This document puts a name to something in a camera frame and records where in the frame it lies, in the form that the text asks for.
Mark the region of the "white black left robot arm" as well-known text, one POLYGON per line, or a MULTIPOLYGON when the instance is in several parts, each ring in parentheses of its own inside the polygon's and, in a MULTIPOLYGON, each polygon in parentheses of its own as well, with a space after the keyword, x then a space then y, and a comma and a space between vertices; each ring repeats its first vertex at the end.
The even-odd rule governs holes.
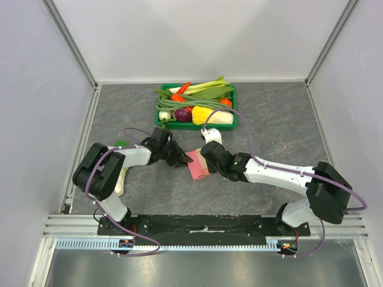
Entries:
POLYGON ((134 166, 147 166, 164 160, 171 167, 193 162, 173 140, 169 130, 156 127, 143 141, 132 146, 109 147, 94 143, 72 176, 72 183, 104 214, 112 218, 110 227, 118 235, 131 229, 131 212, 115 190, 120 172, 134 166))

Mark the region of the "pink express box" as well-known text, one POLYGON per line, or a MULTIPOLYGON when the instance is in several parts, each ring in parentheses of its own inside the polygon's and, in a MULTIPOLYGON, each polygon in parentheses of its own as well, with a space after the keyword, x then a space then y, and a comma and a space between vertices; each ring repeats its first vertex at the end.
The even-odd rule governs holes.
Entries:
POLYGON ((189 156, 193 161, 188 162, 188 167, 192 179, 198 181, 204 178, 207 178, 211 175, 209 172, 205 158, 200 153, 201 149, 196 149, 194 151, 186 152, 186 155, 189 156))

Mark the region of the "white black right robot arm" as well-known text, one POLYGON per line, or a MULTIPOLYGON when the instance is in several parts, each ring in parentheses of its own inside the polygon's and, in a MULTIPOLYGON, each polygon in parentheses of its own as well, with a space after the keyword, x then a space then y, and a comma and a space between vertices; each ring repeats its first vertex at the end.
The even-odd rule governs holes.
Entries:
POLYGON ((303 196, 278 211, 274 228, 280 235, 317 218, 331 224, 343 221, 351 196, 344 189, 352 187, 331 164, 321 161, 315 167, 300 167, 267 162, 248 153, 233 155, 216 141, 205 144, 200 153, 209 172, 230 181, 273 185, 303 196))

